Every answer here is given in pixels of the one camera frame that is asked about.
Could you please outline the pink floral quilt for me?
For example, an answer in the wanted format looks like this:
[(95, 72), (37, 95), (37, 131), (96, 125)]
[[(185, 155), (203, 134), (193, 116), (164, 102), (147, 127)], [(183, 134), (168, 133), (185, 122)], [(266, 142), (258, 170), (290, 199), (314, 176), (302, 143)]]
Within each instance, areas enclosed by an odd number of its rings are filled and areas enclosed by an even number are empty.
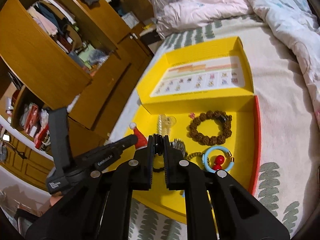
[(253, 11), (168, 36), (164, 53), (226, 36), (242, 40), (265, 126), (319, 118), (319, 24), (307, 0), (248, 0)]

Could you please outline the pearl clear hair claw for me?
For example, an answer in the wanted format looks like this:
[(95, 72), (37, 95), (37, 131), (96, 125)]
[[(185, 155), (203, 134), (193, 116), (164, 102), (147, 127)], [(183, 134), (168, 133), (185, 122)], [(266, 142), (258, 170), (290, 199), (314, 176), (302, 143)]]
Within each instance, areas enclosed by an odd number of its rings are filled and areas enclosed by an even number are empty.
[(165, 136), (170, 135), (171, 128), (176, 124), (176, 118), (174, 116), (167, 116), (161, 114), (158, 116), (157, 121), (157, 133)]

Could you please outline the yellow box lid with chart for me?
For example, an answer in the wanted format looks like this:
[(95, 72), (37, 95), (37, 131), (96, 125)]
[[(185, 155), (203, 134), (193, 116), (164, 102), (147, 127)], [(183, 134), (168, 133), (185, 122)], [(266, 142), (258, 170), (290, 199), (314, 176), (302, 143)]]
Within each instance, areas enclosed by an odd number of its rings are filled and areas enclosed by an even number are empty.
[(137, 93), (150, 114), (250, 112), (255, 97), (251, 68), (239, 37), (163, 54), (139, 82)]

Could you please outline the wooden wardrobe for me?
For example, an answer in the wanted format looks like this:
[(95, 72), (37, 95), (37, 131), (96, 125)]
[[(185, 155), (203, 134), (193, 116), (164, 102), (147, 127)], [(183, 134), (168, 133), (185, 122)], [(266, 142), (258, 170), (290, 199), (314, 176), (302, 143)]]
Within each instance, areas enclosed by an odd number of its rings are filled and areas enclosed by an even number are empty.
[(74, 155), (102, 145), (151, 61), (133, 33), (105, 1), (89, 7), (80, 0), (57, 0), (80, 28), (73, 47), (87, 41), (109, 55), (90, 73), (67, 54), (67, 43), (46, 33), (28, 13), (43, 0), (1, 0), (1, 61), (22, 81), (11, 125), (25, 134), (19, 120), (25, 105), (58, 109), (71, 106), (69, 136)]

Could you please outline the leaf pattern bed sheet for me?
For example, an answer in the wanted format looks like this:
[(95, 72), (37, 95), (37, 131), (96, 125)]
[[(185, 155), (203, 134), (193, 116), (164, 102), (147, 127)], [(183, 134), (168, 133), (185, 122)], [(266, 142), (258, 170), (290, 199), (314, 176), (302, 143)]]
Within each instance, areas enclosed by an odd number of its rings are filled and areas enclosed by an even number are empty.
[(317, 120), (304, 110), (301, 123), (269, 128), (261, 110), (260, 116), (262, 146), (255, 196), (286, 226), (292, 239), (319, 239)]

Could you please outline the yellow cardboard box tray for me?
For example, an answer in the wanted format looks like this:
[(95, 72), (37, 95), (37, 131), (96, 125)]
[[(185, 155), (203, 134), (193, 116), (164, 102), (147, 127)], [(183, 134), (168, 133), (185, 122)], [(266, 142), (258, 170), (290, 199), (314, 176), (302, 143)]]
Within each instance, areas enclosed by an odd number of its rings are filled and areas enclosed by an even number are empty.
[[(258, 181), (258, 166), (261, 151), (260, 109), (257, 96), (249, 96), (248, 107), (244, 110), (232, 107), (227, 114), (233, 117), (232, 136), (226, 140), (227, 148), (235, 159), (230, 174), (250, 194), (255, 193)], [(201, 145), (189, 135), (191, 123), (190, 112), (183, 110), (173, 114), (176, 124), (171, 128), (169, 139), (180, 139), (185, 143), (186, 152), (206, 152), (207, 146)], [(114, 127), (109, 141), (117, 141), (132, 133), (130, 122), (135, 122), (141, 133), (148, 137), (157, 131), (156, 114), (150, 114), (143, 106), (131, 106), (129, 113), (123, 113)], [(181, 191), (170, 191), (166, 188), (164, 173), (154, 173), (152, 188), (149, 191), (135, 191), (133, 197), (145, 206), (179, 222), (186, 222), (185, 200)]]

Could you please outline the santa hat hair clip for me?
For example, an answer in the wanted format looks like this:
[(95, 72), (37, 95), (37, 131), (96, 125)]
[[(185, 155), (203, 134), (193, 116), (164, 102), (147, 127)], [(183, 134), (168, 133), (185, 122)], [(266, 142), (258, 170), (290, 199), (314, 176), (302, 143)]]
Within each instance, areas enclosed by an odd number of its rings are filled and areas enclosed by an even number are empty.
[(137, 128), (137, 124), (132, 122), (129, 124), (129, 128), (133, 131), (134, 135), (137, 137), (137, 142), (135, 143), (136, 150), (140, 148), (145, 148), (148, 145), (148, 140)]

